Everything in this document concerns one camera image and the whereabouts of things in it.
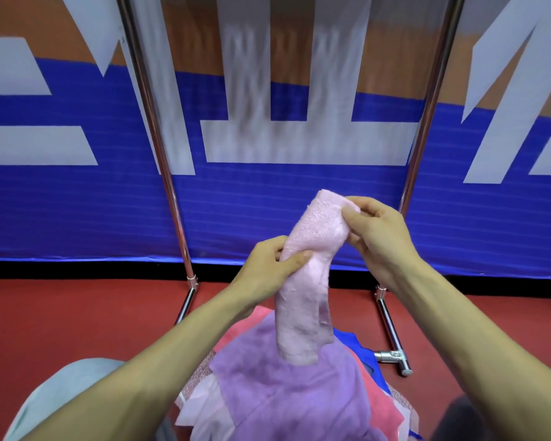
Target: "red floor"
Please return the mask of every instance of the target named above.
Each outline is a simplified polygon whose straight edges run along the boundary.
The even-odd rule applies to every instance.
[[[195,305],[224,286],[203,283]],[[0,281],[0,440],[27,395],[62,366],[84,357],[126,360],[161,336],[186,290],[185,282],[175,281]],[[551,300],[472,300],[551,366]],[[369,348],[388,347],[368,292],[331,290],[330,302],[338,329],[357,333]],[[461,390],[405,309],[393,297],[388,306],[414,374],[400,378],[388,365],[382,371],[417,409],[428,437]]]

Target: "metal rack frame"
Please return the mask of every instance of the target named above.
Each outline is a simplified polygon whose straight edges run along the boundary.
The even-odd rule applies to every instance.
[[[198,279],[194,274],[190,253],[188,252],[188,246],[186,241],[186,235],[184,233],[184,227],[182,219],[180,217],[180,209],[177,204],[176,191],[171,179],[171,172],[169,163],[167,162],[166,149],[163,144],[163,139],[159,126],[159,118],[157,116],[157,110],[151,90],[150,81],[148,78],[147,67],[143,56],[143,48],[141,46],[139,32],[136,24],[136,20],[133,13],[133,6],[131,0],[117,0],[120,16],[125,28],[127,45],[130,49],[130,55],[134,66],[137,82],[139,86],[139,92],[143,99],[143,106],[146,113],[147,124],[151,130],[153,147],[155,155],[159,163],[159,170],[162,175],[163,185],[167,194],[171,215],[176,228],[177,238],[180,244],[182,252],[182,258],[184,260],[184,266],[186,268],[187,280],[189,282],[190,289],[182,304],[182,308],[176,320],[176,325],[180,323],[190,308],[191,302],[198,289]],[[400,200],[399,211],[403,216],[408,212],[408,206],[410,205],[410,199],[414,189],[414,183],[418,175],[418,168],[422,159],[422,153],[426,144],[426,138],[431,127],[433,120],[433,114],[437,106],[439,97],[439,91],[443,76],[447,68],[447,62],[451,47],[455,39],[455,33],[459,18],[461,17],[461,11],[463,9],[464,0],[448,0],[447,9],[443,24],[441,27],[441,35],[435,50],[435,57],[433,59],[433,66],[431,69],[431,75],[426,89],[426,102],[424,110],[422,112],[422,118],[416,137],[414,139],[414,145],[412,147],[411,161],[408,165],[408,174],[404,183],[404,190]],[[388,333],[389,341],[392,346],[390,351],[376,351],[375,358],[381,363],[395,363],[398,365],[398,370],[403,376],[410,376],[412,369],[408,363],[408,357],[404,352],[398,333],[392,318],[390,316],[388,306],[385,303],[386,288],[383,285],[378,285],[374,292],[375,303],[379,309],[382,320],[384,321],[385,328]]]

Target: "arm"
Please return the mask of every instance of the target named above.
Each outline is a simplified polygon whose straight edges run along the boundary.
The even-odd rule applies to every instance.
[[[286,237],[258,243],[235,280],[161,339],[61,407],[23,441],[145,441],[152,438],[216,342],[275,294],[310,252],[277,261]]]
[[[551,369],[506,335],[418,255],[402,215],[349,197],[351,243],[394,292],[502,440],[551,440]]]

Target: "person's left hand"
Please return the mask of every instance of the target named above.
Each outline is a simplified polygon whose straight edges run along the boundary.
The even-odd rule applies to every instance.
[[[281,262],[285,235],[257,243],[228,289],[236,289],[246,301],[240,318],[251,315],[255,306],[279,291],[286,278],[304,266],[312,251],[295,253]]]

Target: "blue string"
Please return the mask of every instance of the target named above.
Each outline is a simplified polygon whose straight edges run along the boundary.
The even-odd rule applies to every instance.
[[[423,437],[421,437],[418,433],[414,433],[412,430],[408,431],[408,436],[424,441]]]

